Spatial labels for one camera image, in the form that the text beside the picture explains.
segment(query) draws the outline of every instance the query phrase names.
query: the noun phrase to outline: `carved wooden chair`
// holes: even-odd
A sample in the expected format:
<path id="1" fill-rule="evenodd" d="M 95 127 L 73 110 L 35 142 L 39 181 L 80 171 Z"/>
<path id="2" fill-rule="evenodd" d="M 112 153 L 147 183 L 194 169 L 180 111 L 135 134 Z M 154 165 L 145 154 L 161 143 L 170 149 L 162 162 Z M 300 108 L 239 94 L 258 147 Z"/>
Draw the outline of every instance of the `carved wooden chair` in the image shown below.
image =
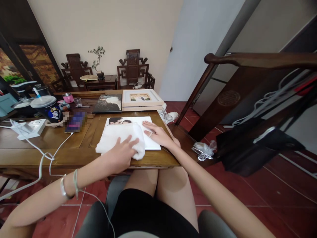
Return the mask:
<path id="1" fill-rule="evenodd" d="M 87 88 L 80 77 L 92 74 L 91 67 L 87 67 L 88 62 L 80 61 L 79 54 L 67 54 L 66 58 L 67 62 L 61 64 L 64 67 L 64 69 L 62 69 L 63 75 L 65 77 L 69 76 L 71 80 L 74 80 L 79 88 L 79 91 L 87 91 Z"/>
<path id="2" fill-rule="evenodd" d="M 53 87 L 56 93 L 67 92 L 71 90 L 72 88 L 70 85 L 70 80 L 71 80 L 70 76 L 64 76 L 60 78 L 59 80 L 51 83 L 51 86 Z"/>
<path id="3" fill-rule="evenodd" d="M 278 80 L 296 68 L 317 71 L 317 54 L 314 53 L 236 53 L 224 57 L 207 54 L 204 61 L 208 64 L 205 72 L 189 97 L 177 122 L 169 125 L 173 135 L 180 141 L 182 148 L 184 148 L 185 151 L 203 167 L 216 163 L 217 158 L 221 155 L 221 151 L 218 151 L 215 154 L 214 158 L 216 159 L 200 162 L 197 160 L 197 154 L 191 150 L 193 144 L 201 141 L 216 125 L 222 121 L 227 114 L 229 114 L 244 98 L 246 98 L 247 95 L 255 89 L 255 87 L 260 85 L 260 83 L 264 80 L 268 80 L 267 77 L 273 70 L 287 69 L 283 72 L 283 75 L 278 77 Z M 215 65 L 226 63 L 233 64 L 238 67 L 248 67 L 251 69 L 251 73 L 250 71 L 248 71 L 248 73 L 246 73 L 246 71 L 244 71 L 244 73 L 237 71 L 223 90 L 218 94 L 216 99 L 203 113 L 200 119 L 194 124 L 193 128 L 189 132 L 185 131 L 179 127 L 179 124 L 186 111 L 195 100 L 197 94 Z M 293 103 L 270 117 L 254 128 L 254 130 L 246 133 L 245 138 L 257 138 L 268 128 L 276 126 L 290 111 L 294 110 L 296 105 L 297 104 Z M 234 147 L 238 146 L 241 141 L 241 138 L 237 138 L 234 143 L 229 146 L 230 148 L 226 149 L 234 149 Z"/>
<path id="4" fill-rule="evenodd" d="M 119 62 L 118 71 L 118 89 L 132 89 L 133 85 L 139 82 L 140 78 L 145 77 L 145 89 L 153 89 L 155 78 L 149 73 L 149 64 L 146 64 L 148 58 L 140 58 L 140 49 L 127 50 L 127 58 Z M 121 85 L 121 79 L 127 79 L 127 85 Z"/>

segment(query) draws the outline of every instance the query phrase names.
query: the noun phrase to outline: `white towel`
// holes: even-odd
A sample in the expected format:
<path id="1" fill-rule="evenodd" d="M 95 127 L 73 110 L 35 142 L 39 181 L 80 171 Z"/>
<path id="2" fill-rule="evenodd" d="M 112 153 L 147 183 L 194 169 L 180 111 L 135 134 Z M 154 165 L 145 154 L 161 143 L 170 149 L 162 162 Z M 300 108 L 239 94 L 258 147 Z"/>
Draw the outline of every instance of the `white towel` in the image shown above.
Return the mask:
<path id="1" fill-rule="evenodd" d="M 120 137 L 121 142 L 123 142 L 129 135 L 132 135 L 131 141 L 137 138 L 140 140 L 139 143 L 132 147 L 137 151 L 132 158 L 136 160 L 142 159 L 145 155 L 145 143 L 143 131 L 137 123 L 105 126 L 96 147 L 96 153 L 103 155 L 116 145 L 118 137 Z"/>

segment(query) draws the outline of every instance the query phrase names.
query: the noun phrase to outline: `black shorts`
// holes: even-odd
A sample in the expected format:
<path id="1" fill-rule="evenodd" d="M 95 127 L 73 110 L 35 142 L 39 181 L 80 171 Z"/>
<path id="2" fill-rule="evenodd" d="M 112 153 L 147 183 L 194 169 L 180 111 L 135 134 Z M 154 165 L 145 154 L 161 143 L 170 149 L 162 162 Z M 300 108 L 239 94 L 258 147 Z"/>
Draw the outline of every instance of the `black shorts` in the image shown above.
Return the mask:
<path id="1" fill-rule="evenodd" d="M 137 189 L 121 192 L 111 222 L 116 237 L 131 231 L 144 231 L 165 237 L 198 237 L 197 230 L 165 203 Z M 109 227 L 107 237 L 113 237 Z"/>

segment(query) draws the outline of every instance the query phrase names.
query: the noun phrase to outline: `phone screen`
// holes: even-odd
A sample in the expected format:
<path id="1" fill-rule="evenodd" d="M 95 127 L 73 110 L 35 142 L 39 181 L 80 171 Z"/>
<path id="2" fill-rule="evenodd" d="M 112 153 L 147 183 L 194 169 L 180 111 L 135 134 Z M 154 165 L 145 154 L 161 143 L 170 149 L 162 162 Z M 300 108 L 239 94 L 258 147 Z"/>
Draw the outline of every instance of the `phone screen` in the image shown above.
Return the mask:
<path id="1" fill-rule="evenodd" d="M 74 116 L 70 119 L 70 122 L 68 123 L 65 132 L 66 133 L 72 133 L 72 132 L 79 132 L 85 123 L 85 120 L 87 118 L 86 112 L 76 112 Z"/>

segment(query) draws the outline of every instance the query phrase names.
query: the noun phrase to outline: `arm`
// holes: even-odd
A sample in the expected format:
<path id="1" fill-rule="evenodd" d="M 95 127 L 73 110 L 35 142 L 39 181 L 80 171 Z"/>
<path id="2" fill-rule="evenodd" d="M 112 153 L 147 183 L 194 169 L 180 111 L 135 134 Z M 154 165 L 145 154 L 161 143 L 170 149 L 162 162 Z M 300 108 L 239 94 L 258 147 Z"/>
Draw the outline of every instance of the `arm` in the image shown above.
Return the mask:
<path id="1" fill-rule="evenodd" d="M 131 142 L 130 140 L 131 136 L 120 143 L 120 138 L 118 138 L 116 145 L 111 150 L 78 169 L 78 188 L 82 189 L 97 180 L 127 169 L 130 166 L 131 157 L 136 153 L 132 146 L 139 142 L 139 139 Z M 75 194 L 73 175 L 72 172 L 64 177 L 65 191 L 70 197 Z M 2 226 L 0 237 L 31 238 L 35 223 L 66 201 L 67 198 L 62 195 L 60 190 L 59 179 L 17 206 Z"/>
<path id="2" fill-rule="evenodd" d="M 237 237 L 275 237 L 239 199 L 174 143 L 162 128 L 150 122 L 143 125 L 155 132 L 151 136 L 154 141 L 173 153 Z"/>

